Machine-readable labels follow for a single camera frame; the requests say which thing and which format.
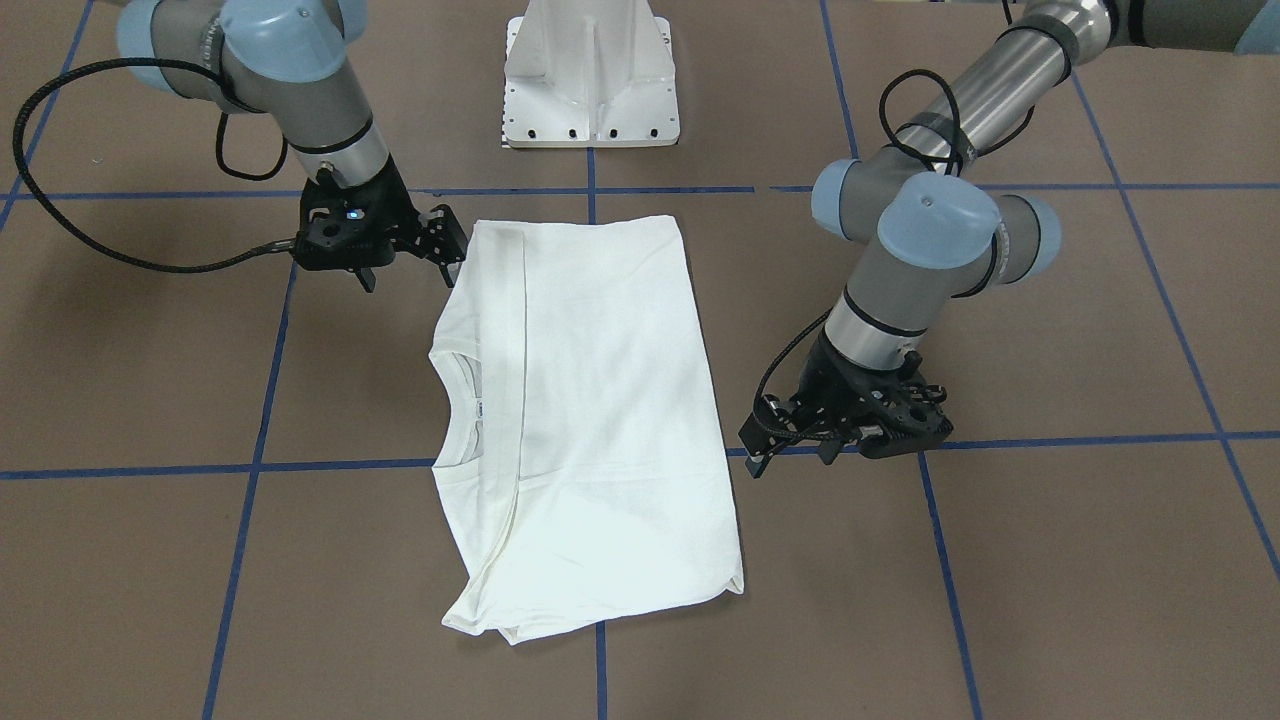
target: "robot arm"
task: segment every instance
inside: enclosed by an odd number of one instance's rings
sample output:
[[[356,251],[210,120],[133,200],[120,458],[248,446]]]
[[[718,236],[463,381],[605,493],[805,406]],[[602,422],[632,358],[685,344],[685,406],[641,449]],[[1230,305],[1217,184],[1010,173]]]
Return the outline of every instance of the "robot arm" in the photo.
[[[1061,245],[1044,202],[993,199],[948,173],[972,168],[1075,67],[1116,45],[1276,54],[1280,1],[1029,0],[951,97],[869,160],[823,170],[814,218],[867,250],[826,315],[797,392],[782,401],[762,383],[753,401],[739,437],[754,477],[803,441],[818,442],[828,465],[846,445],[867,457],[942,445],[952,430],[946,392],[919,373],[920,340],[947,299],[1034,275]]]
[[[413,208],[347,60],[365,22],[364,0],[133,0],[116,35],[125,56],[183,60],[223,78],[132,68],[142,82],[275,118],[308,177],[289,249],[298,265],[349,270],[372,292],[370,268],[407,251],[439,265],[452,287],[467,240],[447,205]]]

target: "white mounting bracket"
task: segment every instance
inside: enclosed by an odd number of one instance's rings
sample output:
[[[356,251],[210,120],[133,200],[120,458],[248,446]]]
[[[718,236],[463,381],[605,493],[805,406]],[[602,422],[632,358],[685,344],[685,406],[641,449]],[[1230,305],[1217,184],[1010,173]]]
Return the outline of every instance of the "white mounting bracket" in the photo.
[[[507,24],[506,72],[504,146],[680,140],[671,24],[648,0],[530,0]]]

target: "light blue cap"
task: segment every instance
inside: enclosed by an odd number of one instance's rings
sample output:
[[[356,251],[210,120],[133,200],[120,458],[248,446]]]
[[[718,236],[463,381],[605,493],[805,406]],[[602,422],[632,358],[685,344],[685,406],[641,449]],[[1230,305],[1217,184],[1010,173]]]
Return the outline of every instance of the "light blue cap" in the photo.
[[[320,0],[227,0],[219,18],[230,51],[265,78],[316,82],[347,60]]]
[[[1268,0],[1253,17],[1240,41],[1236,55],[1280,55],[1280,0]]]
[[[1032,269],[1027,270],[1027,274],[1021,278],[1027,279],[1034,274],[1039,274],[1044,268],[1053,264],[1059,250],[1062,249],[1062,222],[1057,219],[1057,213],[1050,208],[1048,202],[1038,197],[1025,197],[1023,195],[1015,197],[1021,199],[1032,206],[1032,213],[1036,213],[1036,222],[1041,227],[1041,246],[1036,251],[1036,261],[1032,263]]]
[[[155,44],[151,42],[151,17],[159,4],[160,0],[133,0],[120,10],[120,18],[115,22],[115,45],[120,49],[122,58],[156,56]],[[129,68],[129,70],[143,83],[177,95],[164,79],[160,68]]]
[[[809,196],[809,209],[813,219],[840,237],[847,240],[844,227],[840,223],[840,191],[845,187],[845,176],[858,160],[836,160],[827,165],[813,183],[813,195]]]
[[[881,245],[895,258],[929,270],[973,263],[991,247],[1000,209],[989,195],[950,176],[911,176],[881,214]]]
[[[351,45],[369,27],[369,5],[365,0],[338,0],[338,10],[342,12],[342,38]]]

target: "folded garment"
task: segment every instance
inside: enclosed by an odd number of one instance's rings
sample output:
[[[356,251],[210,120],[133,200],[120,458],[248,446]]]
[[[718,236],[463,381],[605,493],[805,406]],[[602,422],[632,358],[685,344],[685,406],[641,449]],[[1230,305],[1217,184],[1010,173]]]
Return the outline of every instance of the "folded garment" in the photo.
[[[673,218],[479,222],[430,359],[433,471],[470,580],[444,625],[512,644],[742,592]]]

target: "white plastic base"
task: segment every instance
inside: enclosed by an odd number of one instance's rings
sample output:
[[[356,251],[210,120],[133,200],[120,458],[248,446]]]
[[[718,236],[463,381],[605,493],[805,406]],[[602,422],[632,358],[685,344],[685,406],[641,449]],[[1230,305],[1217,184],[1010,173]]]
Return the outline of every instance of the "white plastic base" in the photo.
[[[632,5],[639,5],[631,0]],[[639,55],[666,53],[662,58],[628,58],[623,47],[608,46],[603,37],[617,37],[614,28],[600,28],[595,17],[575,17],[567,28],[581,42],[557,45],[545,28],[525,46],[521,65],[511,61],[512,49],[530,14],[507,24],[507,87],[503,104],[502,142],[509,147],[654,147],[680,140],[680,114],[676,104],[676,76],[671,55],[671,24],[653,17],[648,3],[627,10],[635,18],[635,36],[648,33],[646,20],[655,23],[654,38],[626,42]],[[618,15],[604,14],[617,20]],[[564,15],[547,10],[540,22],[564,22]],[[659,68],[648,77],[636,77],[635,68]]]

